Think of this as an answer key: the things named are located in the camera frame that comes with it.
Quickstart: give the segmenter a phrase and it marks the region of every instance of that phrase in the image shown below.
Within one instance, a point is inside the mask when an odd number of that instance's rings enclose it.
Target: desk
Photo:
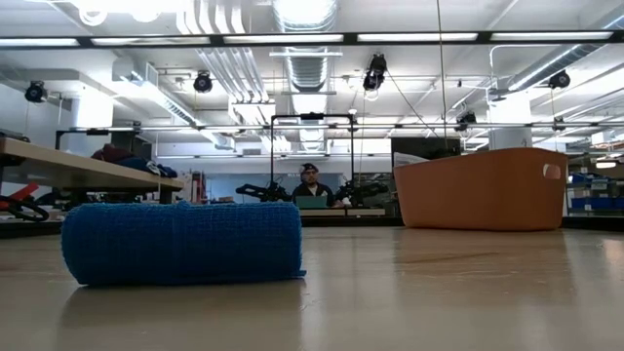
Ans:
[[[318,210],[300,210],[301,216],[382,216],[386,215],[384,209],[318,209]]]
[[[161,203],[171,203],[183,182],[147,172],[72,155],[11,138],[0,137],[0,161],[23,159],[19,165],[0,163],[0,183],[29,183],[66,190],[149,192],[160,190]]]

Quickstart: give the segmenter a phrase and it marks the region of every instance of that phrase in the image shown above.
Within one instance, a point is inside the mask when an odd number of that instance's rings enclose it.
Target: orange plastic basket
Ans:
[[[567,157],[511,148],[396,167],[408,227],[551,230],[561,225]]]

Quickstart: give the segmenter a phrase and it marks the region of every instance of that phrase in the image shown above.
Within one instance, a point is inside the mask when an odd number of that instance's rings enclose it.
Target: ceiling duct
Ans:
[[[158,87],[158,70],[147,62],[138,62],[130,57],[117,58],[113,62],[112,81],[120,82],[127,88],[128,92],[137,98],[147,98],[162,108],[166,109],[172,116],[190,126],[196,126],[198,120],[189,112],[189,108]],[[210,140],[214,147],[231,150],[234,148],[234,139],[209,131],[200,131],[201,135]]]
[[[623,14],[624,5],[618,6],[617,9],[603,17],[591,27],[609,30],[624,29]],[[563,71],[573,63],[593,54],[603,46],[603,44],[578,44],[572,47],[562,46],[531,67],[525,69],[523,72],[515,75],[508,84],[509,90],[511,92],[518,92],[531,88]]]
[[[337,15],[336,0],[275,0],[273,13],[282,32],[332,31]],[[327,47],[285,48],[287,53],[326,53]],[[329,58],[287,57],[286,68],[292,96],[292,107],[296,113],[325,112],[327,96],[321,93],[328,87]],[[303,124],[318,125],[319,121],[301,121]],[[324,143],[323,131],[319,133],[301,130],[301,145],[306,150],[321,149]]]

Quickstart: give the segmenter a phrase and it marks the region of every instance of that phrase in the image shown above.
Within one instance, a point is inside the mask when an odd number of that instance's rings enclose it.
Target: ceiling light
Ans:
[[[132,132],[135,129],[133,127],[110,127],[107,130],[109,132]]]
[[[191,159],[195,158],[195,156],[156,156],[156,158],[163,160],[173,160],[173,159]]]
[[[222,127],[207,127],[205,128],[206,130],[210,130],[210,131],[217,131],[217,132],[222,132],[222,131],[231,131],[234,129],[234,127],[232,126],[222,126]],[[263,126],[249,126],[249,125],[241,125],[241,126],[236,126],[236,130],[237,131],[249,131],[249,130],[261,130],[264,129]]]
[[[493,33],[491,35],[491,41],[539,41],[539,40],[604,40],[613,35],[612,31],[597,31],[597,32],[540,32],[540,33],[522,33],[522,32],[508,32],[508,33]]]
[[[599,170],[609,169],[617,166],[615,162],[599,162],[596,164],[596,168]]]
[[[358,34],[359,42],[474,41],[477,33],[382,33]]]
[[[168,36],[160,38],[145,37],[115,37],[115,38],[93,38],[91,41],[96,46],[168,46],[168,45],[203,45],[210,44],[208,37],[184,37]]]
[[[194,130],[191,126],[162,126],[162,127],[141,127],[142,131],[169,132],[169,131],[190,131]]]
[[[72,38],[15,38],[0,39],[0,47],[76,47],[78,41]]]
[[[328,125],[296,125],[296,126],[286,126],[286,125],[278,125],[273,126],[273,129],[276,130],[317,130],[317,129],[328,129],[330,126]]]
[[[132,71],[131,74],[134,75],[139,81],[143,80],[143,77],[141,77],[140,74],[136,73],[135,71]]]
[[[342,34],[228,35],[225,44],[340,43]]]
[[[237,158],[239,155],[204,155],[199,158]]]
[[[270,58],[340,58],[342,53],[303,53],[303,52],[280,52],[269,53]]]
[[[360,125],[358,128],[362,129],[388,129],[395,128],[396,125]]]

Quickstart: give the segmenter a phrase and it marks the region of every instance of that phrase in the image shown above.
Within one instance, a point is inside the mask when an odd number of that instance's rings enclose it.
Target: cap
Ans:
[[[316,166],[314,166],[314,165],[312,165],[310,163],[307,163],[307,164],[301,165],[301,168],[299,168],[299,173],[301,175],[303,175],[304,173],[306,173],[306,172],[308,172],[310,170],[313,170],[315,172],[319,171],[319,169]]]

